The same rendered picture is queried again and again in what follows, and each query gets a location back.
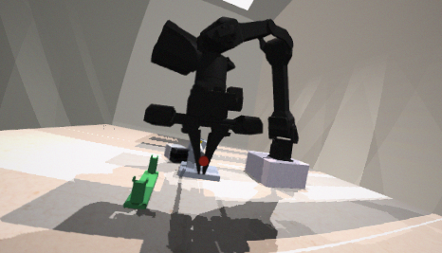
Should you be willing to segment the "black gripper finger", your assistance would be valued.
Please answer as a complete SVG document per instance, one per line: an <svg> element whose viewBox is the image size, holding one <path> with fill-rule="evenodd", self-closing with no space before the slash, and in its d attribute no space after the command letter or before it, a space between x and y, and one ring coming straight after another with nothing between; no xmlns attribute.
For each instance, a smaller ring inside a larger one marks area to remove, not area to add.
<svg viewBox="0 0 442 253"><path fill-rule="evenodd" d="M224 136L230 136L230 133L212 131L208 134L205 156L208 157L209 163L206 166L202 166L202 174L206 173L206 170L209 167L209 164L213 157L213 154Z"/></svg>
<svg viewBox="0 0 442 253"><path fill-rule="evenodd" d="M182 134L188 134L192 148L193 148L193 157L194 162L197 167L197 172L200 174L200 164L198 162L198 159L200 157L200 136L201 136L201 130L197 129L188 129L188 128L181 128Z"/></svg>

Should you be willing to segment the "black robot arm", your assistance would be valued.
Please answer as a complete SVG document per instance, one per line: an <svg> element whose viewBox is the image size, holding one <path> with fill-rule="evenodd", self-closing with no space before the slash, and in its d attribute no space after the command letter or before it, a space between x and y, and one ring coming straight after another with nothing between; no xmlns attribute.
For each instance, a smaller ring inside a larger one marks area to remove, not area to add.
<svg viewBox="0 0 442 253"><path fill-rule="evenodd" d="M267 35L276 38L265 42ZM268 139L272 139L272 143L267 156L293 162L292 147L293 143L298 144L299 135L289 111L287 65L293 53L293 40L285 28L276 26L272 19L240 23L234 18L220 17L202 30L200 36L194 37L167 20L154 46L151 62L184 76L195 71L194 79L214 77L226 83L227 72L236 66L222 53L253 39L259 40L259 47L271 66L273 78L274 111L267 119ZM214 91L210 91L202 90L200 84L193 84L187 99L186 116L227 118L228 111L240 112L242 107L241 87L231 86L227 92L223 92L221 87L214 87Z"/></svg>

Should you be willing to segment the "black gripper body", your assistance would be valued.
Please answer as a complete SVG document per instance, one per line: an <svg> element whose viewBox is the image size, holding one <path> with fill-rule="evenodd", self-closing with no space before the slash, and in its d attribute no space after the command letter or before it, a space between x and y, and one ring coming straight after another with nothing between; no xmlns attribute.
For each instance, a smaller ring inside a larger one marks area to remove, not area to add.
<svg viewBox="0 0 442 253"><path fill-rule="evenodd" d="M199 77L194 84L200 84L202 90L214 91L214 87L223 88L226 92L226 84L214 77ZM212 131L226 132L233 130L239 135L259 135L263 133L263 122L259 117L239 116L234 119L217 118L213 116L193 117L177 113L174 106L151 103L145 110L145 122L163 127L172 127L181 124L182 128L197 129L211 127Z"/></svg>

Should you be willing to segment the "grey metal rod with red cap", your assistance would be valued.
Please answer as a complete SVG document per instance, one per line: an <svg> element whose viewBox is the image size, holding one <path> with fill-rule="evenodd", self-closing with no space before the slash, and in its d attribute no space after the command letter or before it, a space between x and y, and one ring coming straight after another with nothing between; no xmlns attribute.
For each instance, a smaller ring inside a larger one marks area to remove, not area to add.
<svg viewBox="0 0 442 253"><path fill-rule="evenodd" d="M201 144L200 144L200 157L198 159L198 162L201 166L206 166L209 163L209 159L207 156L204 155Z"/></svg>

